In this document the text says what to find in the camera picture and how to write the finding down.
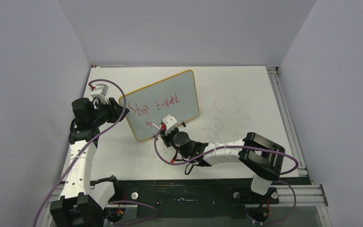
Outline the red white marker pen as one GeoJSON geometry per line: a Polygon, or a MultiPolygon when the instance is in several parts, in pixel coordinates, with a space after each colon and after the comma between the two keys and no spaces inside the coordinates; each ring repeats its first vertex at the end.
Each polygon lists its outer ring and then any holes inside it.
{"type": "Polygon", "coordinates": [[[162,129],[162,126],[161,125],[158,126],[158,125],[152,123],[152,126],[154,126],[155,128],[157,128],[158,130],[161,130],[162,129]]]}

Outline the yellow framed whiteboard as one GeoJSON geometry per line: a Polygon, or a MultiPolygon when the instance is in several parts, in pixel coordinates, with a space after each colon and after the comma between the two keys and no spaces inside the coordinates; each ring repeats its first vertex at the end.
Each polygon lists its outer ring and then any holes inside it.
{"type": "Polygon", "coordinates": [[[178,123],[199,115],[195,75],[192,70],[164,78],[120,96],[118,103],[129,109],[126,120],[138,142],[153,137],[162,119],[173,116],[178,123]]]}

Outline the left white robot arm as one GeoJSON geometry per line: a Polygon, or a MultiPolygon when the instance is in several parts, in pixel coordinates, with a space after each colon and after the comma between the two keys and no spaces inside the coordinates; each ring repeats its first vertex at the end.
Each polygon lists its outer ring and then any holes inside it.
{"type": "Polygon", "coordinates": [[[114,183],[114,176],[105,178],[103,194],[90,192],[92,161],[101,135],[100,126],[122,121],[129,110],[112,97],[79,98],[72,102],[75,118],[70,124],[70,163],[65,170],[63,190],[50,204],[50,214],[58,227],[101,227],[104,224],[104,201],[115,204],[121,200],[122,190],[114,183]]]}

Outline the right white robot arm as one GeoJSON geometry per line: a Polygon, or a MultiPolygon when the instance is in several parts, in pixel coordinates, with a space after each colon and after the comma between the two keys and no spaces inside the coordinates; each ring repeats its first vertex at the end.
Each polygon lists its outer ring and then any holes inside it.
{"type": "Polygon", "coordinates": [[[243,163],[253,172],[249,198],[261,202],[267,197],[272,182],[279,180],[285,149],[254,132],[230,143],[203,143],[190,139],[188,133],[160,129],[156,135],[167,147],[182,156],[182,161],[193,166],[207,167],[221,163],[243,163]]]}

